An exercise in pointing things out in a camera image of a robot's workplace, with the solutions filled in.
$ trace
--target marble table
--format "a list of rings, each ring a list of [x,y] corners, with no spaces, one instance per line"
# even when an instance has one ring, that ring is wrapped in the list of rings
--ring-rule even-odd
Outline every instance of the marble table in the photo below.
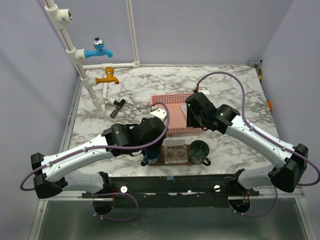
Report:
[[[256,70],[248,66],[197,66],[197,67],[139,67],[117,68],[114,75],[120,84],[109,84],[108,96],[125,99],[126,104],[118,115],[99,118],[88,92],[83,88],[76,112],[76,119],[71,136],[70,148],[85,143],[101,134],[112,124],[140,123],[150,111],[150,96],[159,94],[190,93],[197,80],[214,72],[225,71],[240,79],[245,89],[245,113],[249,121],[269,134],[278,137],[265,95],[259,82]],[[103,70],[88,70],[91,77],[103,77]],[[201,87],[210,91],[208,97],[218,107],[228,104],[241,111],[242,95],[238,83],[226,75],[214,75],[202,82]],[[102,94],[102,85],[94,88],[97,96]],[[113,106],[107,105],[107,115]],[[242,142],[219,132],[198,132],[188,135],[174,135],[166,140],[186,140],[187,144],[201,139],[210,146],[210,166],[141,166],[142,156],[122,155],[117,158],[95,162],[80,169],[84,173],[108,173],[111,177],[134,176],[177,176],[177,175],[211,175],[232,174],[242,168],[265,165],[267,160]]]

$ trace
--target pink plastic tray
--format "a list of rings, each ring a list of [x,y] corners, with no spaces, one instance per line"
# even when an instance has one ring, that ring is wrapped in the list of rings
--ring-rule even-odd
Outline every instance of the pink plastic tray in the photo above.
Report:
[[[163,102],[167,105],[170,112],[170,124],[167,135],[174,134],[186,134],[186,133],[197,133],[202,132],[201,128],[187,127],[187,120],[184,112],[180,106],[186,104],[185,100],[191,93],[174,93],[174,94],[163,94],[163,95],[152,95],[150,97],[150,103]]]

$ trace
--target gray wall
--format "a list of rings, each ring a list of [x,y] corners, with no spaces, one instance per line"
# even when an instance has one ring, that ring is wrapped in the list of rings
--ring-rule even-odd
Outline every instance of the gray wall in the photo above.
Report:
[[[320,167],[320,1],[295,0],[263,55],[262,86],[272,101],[279,135],[309,148]],[[317,179],[309,166],[302,182]],[[320,239],[320,184],[305,187],[317,239]]]
[[[32,170],[31,154],[58,150],[78,78],[42,8],[34,0],[0,3],[0,235],[6,240],[29,236],[38,198],[19,184]]]
[[[259,60],[293,0],[134,0],[142,64]]]
[[[60,9],[70,9],[73,22],[66,26],[77,49],[94,50],[92,39],[100,36],[113,57],[91,57],[84,65],[132,63],[134,54],[125,0],[55,0]]]

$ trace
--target purple cable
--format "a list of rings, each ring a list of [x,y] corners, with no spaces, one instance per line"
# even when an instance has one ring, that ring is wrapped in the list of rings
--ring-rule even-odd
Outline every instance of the purple cable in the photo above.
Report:
[[[88,151],[88,150],[95,150],[95,149],[120,149],[120,150],[139,150],[139,149],[144,149],[144,148],[147,148],[147,147],[150,147],[151,145],[155,144],[156,142],[158,142],[165,134],[167,134],[167,131],[168,131],[168,128],[169,128],[169,123],[170,123],[170,113],[169,113],[169,109],[167,107],[166,104],[164,104],[163,102],[156,102],[154,105],[162,105],[166,111],[166,114],[167,114],[167,120],[166,120],[166,124],[165,124],[165,128],[163,130],[163,132],[160,134],[160,136],[158,138],[156,138],[155,140],[147,143],[147,144],[144,144],[144,145],[140,145],[140,146],[114,146],[114,145],[97,145],[97,146],[90,146],[90,147],[87,147],[86,149],[80,149],[80,150],[77,150],[77,151],[74,151],[74,152],[71,152],[65,156],[62,156],[62,157],[59,157],[58,159],[54,160],[54,161],[51,161],[49,162],[50,165],[53,165],[53,164],[56,164],[64,159],[67,159],[69,157],[72,157],[74,155],[77,155],[77,154],[80,154],[84,151]],[[22,191],[33,191],[35,190],[34,188],[25,188],[24,187],[24,184],[26,183],[26,181],[28,180],[28,178],[30,178],[33,174],[37,173],[38,171],[46,168],[46,167],[49,167],[50,165],[42,165],[40,167],[37,167],[35,170],[33,170],[32,172],[30,172],[23,180],[22,182],[20,183],[20,189]]]
[[[114,217],[109,217],[109,216],[104,216],[104,215],[99,215],[96,210],[95,210],[95,206],[92,205],[92,210],[94,211],[94,215],[93,216],[99,216],[103,219],[108,219],[108,220],[112,220],[112,221],[116,221],[116,222],[128,222],[131,221],[133,219],[135,219],[137,217],[137,215],[139,214],[139,205],[138,205],[138,201],[134,198],[134,196],[128,194],[128,193],[123,193],[123,192],[112,192],[112,193],[101,193],[101,194],[96,194],[96,193],[91,193],[89,192],[91,195],[95,195],[95,196],[113,196],[113,195],[125,195],[129,198],[131,198],[136,206],[136,211],[135,214],[129,218],[124,218],[124,219],[119,219],[119,218],[114,218]]]
[[[245,214],[245,213],[238,212],[238,211],[236,211],[236,210],[231,206],[230,203],[229,203],[229,207],[233,210],[233,212],[234,212],[235,214],[238,214],[238,215],[240,215],[241,217],[247,217],[247,218],[260,218],[260,217],[264,217],[264,216],[268,215],[269,213],[271,213],[271,212],[276,208],[276,206],[277,206],[277,204],[278,204],[279,198],[278,198],[278,191],[277,191],[277,188],[276,188],[276,187],[274,188],[274,191],[275,191],[275,200],[274,200],[273,206],[272,206],[268,211],[266,211],[266,212],[264,212],[264,213],[262,213],[262,214],[249,215],[249,214]]]
[[[208,73],[207,75],[203,76],[199,81],[198,83],[196,84],[197,87],[199,86],[199,84],[207,77],[211,76],[211,75],[214,75],[214,74],[225,74],[225,75],[228,75],[230,76],[231,78],[235,79],[238,84],[240,85],[240,88],[241,88],[241,91],[242,91],[242,110],[241,110],[241,117],[244,121],[244,123],[251,129],[252,126],[250,125],[250,123],[248,122],[248,120],[246,119],[246,116],[245,116],[245,100],[246,100],[246,93],[245,93],[245,88],[243,86],[243,84],[241,83],[241,81],[234,75],[232,75],[231,73],[228,73],[228,72],[224,72],[224,71],[215,71],[215,72],[211,72],[211,73]],[[288,149],[284,146],[282,146],[281,144],[279,144],[278,142],[272,140],[271,138],[267,137],[266,135],[264,135],[263,133],[259,132],[258,130],[256,130],[255,128],[252,128],[252,131],[254,131],[256,134],[258,134],[260,137],[262,137],[263,139],[267,140],[268,142],[272,143],[273,145],[281,148],[281,149],[284,149],[285,151],[293,154],[293,155],[296,155],[298,156],[299,158],[303,159],[304,161],[306,161],[308,164],[310,164],[318,173],[318,178],[316,181],[314,182],[311,182],[311,183],[298,183],[298,186],[304,186],[304,187],[308,187],[308,186],[314,186],[316,184],[318,184],[320,182],[320,169],[312,162],[310,161],[309,159],[307,159],[305,156],[302,156],[301,154],[291,150],[291,149]]]

